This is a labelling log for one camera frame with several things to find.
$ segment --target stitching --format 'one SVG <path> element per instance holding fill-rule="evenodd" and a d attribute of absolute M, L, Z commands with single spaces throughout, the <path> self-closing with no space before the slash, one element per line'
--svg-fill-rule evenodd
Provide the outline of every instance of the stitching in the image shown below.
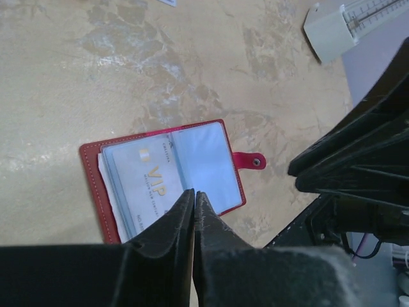
<path fill-rule="evenodd" d="M 203 125 L 202 123 L 194 123 L 192 125 L 185 125 L 185 126 L 181 126 L 181 127 L 177 127 L 177 128 L 173 128 L 173 129 L 172 128 L 163 129 L 163 130 L 166 130 L 166 132 L 161 132 L 161 133 L 170 133 L 170 132 L 179 131 L 179 130 L 183 130 L 183 129 L 187 129 L 187 128 L 198 127 L 198 126 L 202 126 L 202 125 Z M 222 126 L 223 126 L 223 131 L 224 131 L 224 137 L 228 141 L 228 135 L 227 135 L 225 126 L 224 125 L 222 125 Z M 105 216 L 104 208 L 102 207 L 102 202 L 101 202 L 101 199 L 100 199 L 100 193 L 98 192 L 98 188 L 96 187 L 94 174 L 92 172 L 91 166 L 89 165 L 87 149 L 91 148 L 91 147 L 96 147 L 96 146 L 101 147 L 101 146 L 108 145 L 108 144 L 113 144 L 113 143 L 122 143 L 122 142 L 130 141 L 130 140 L 133 140 L 133 139 L 147 138 L 147 137 L 154 136 L 154 135 L 158 135 L 158 134 L 149 135 L 149 133 L 147 133 L 147 134 L 143 134 L 143 135 L 140 135 L 140 136 L 130 136 L 128 138 L 123 138 L 121 140 L 106 141 L 106 142 L 100 142 L 100 143 L 97 143 L 97 144 L 94 144 L 94 145 L 85 146 L 85 149 L 84 149 L 85 160 L 87 162 L 88 171 L 89 171 L 89 174 L 91 175 L 92 183 L 94 185 L 94 189 L 95 189 L 95 192 L 96 192 L 96 197 L 98 198 L 98 202 L 99 202 L 99 205 L 100 205 L 100 208 L 101 208 L 102 218 L 104 219 L 105 227 L 106 227 L 106 229 L 108 231 L 108 239 L 109 239 L 110 243 L 112 243 L 112 237 L 111 237 L 111 233 L 109 231 L 108 222 L 107 222 L 107 219 L 106 219 L 106 216 Z M 233 159 L 233 151 L 231 150 L 229 141 L 228 141 L 228 145 L 229 145 L 229 149 L 230 149 L 230 152 L 231 152 L 231 155 L 232 155 L 233 165 L 235 166 L 235 160 Z M 238 183 L 238 189 L 240 190 L 240 194 L 241 194 L 242 201 L 243 201 L 244 190 L 243 190 L 243 185 L 242 185 L 242 183 L 240 181 L 240 177 L 239 177 L 238 171 L 236 169 L 236 166 L 235 166 L 235 174 L 236 174 L 236 179 L 237 179 L 237 183 Z"/>

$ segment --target red strap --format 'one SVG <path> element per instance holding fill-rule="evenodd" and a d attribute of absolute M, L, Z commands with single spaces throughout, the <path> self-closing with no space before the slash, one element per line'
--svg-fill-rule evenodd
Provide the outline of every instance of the red strap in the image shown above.
<path fill-rule="evenodd" d="M 237 169 L 265 169 L 267 165 L 266 158 L 259 152 L 233 152 L 233 160 Z"/>

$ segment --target card holder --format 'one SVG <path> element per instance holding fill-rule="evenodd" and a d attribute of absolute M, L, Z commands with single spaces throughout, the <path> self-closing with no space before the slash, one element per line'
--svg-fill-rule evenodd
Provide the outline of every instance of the card holder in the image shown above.
<path fill-rule="evenodd" d="M 162 216 L 180 194 L 208 194 L 216 213 L 245 204 L 239 168 L 263 169 L 260 153 L 233 153 L 222 120 L 82 145 L 106 242 L 125 242 Z"/>

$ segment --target ruler scale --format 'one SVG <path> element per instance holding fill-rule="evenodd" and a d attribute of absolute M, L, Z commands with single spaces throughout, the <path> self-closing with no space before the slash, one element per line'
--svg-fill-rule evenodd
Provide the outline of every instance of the ruler scale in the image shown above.
<path fill-rule="evenodd" d="M 409 9 L 409 0 L 326 0 L 308 11 L 304 31 L 322 63 L 340 56 L 382 24 Z"/>

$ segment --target floor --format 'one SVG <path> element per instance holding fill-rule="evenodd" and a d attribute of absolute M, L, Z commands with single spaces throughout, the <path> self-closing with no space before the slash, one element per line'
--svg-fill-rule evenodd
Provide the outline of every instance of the floor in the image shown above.
<path fill-rule="evenodd" d="M 302 34 L 314 2 L 1 1 L 0 244 L 101 242 L 80 145 L 215 118 L 268 161 L 223 220 L 269 242 L 314 198 L 288 163 L 351 108 Z"/>

